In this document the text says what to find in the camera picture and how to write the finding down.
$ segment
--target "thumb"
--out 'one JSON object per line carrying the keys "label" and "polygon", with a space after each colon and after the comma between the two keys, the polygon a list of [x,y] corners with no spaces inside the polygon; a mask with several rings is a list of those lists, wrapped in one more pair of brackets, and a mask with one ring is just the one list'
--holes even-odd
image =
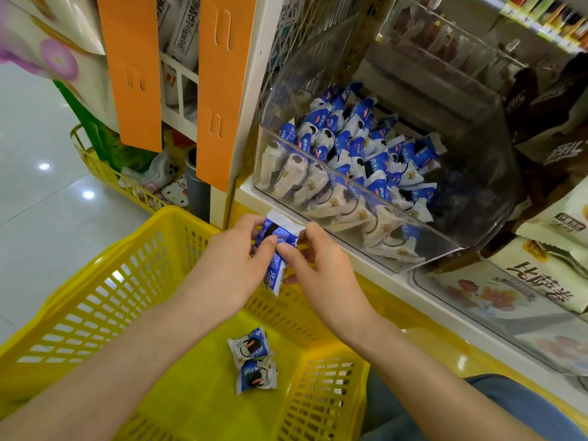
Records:
{"label": "thumb", "polygon": [[251,258],[257,268],[263,273],[271,263],[273,254],[276,251],[277,236],[272,235],[261,242],[255,255]]}
{"label": "thumb", "polygon": [[294,246],[287,243],[280,243],[277,245],[277,253],[279,253],[286,263],[289,264],[294,272],[296,278],[300,282],[301,279],[308,277],[313,269],[308,265],[308,262],[304,258],[304,255]]}

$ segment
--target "left hand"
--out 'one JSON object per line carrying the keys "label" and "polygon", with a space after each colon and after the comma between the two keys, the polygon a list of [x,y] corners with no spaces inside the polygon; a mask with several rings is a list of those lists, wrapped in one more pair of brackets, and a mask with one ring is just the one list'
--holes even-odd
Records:
{"label": "left hand", "polygon": [[173,300],[190,320],[211,331],[239,312],[259,286],[276,250],[277,236],[266,238],[253,257],[251,240],[265,217],[244,215],[235,227],[217,233]]}

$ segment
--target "forearm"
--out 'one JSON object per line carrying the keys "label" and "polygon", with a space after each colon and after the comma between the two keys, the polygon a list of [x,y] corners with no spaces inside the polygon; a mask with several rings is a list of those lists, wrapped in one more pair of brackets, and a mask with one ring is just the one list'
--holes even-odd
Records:
{"label": "forearm", "polygon": [[161,376],[208,331],[180,304],[141,314],[118,337],[0,423],[0,439],[111,439]]}
{"label": "forearm", "polygon": [[542,440],[533,430],[410,342],[389,320],[366,319],[348,341],[382,375],[433,441]]}

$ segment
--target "right hand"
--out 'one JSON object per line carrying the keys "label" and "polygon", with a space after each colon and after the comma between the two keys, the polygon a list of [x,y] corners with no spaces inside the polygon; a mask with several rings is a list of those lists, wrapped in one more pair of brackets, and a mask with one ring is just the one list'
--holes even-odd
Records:
{"label": "right hand", "polygon": [[295,273],[284,284],[299,283],[323,323],[349,343],[377,313],[359,288],[348,255],[323,228],[309,222],[299,243],[309,247],[298,251],[287,243],[277,245],[277,252]]}

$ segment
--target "gray cylinder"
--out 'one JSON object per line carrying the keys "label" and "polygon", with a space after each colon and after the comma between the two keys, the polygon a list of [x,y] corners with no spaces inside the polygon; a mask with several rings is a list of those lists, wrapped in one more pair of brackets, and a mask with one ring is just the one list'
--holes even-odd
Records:
{"label": "gray cylinder", "polygon": [[186,150],[186,181],[190,212],[210,223],[210,184],[196,177],[196,146]]}

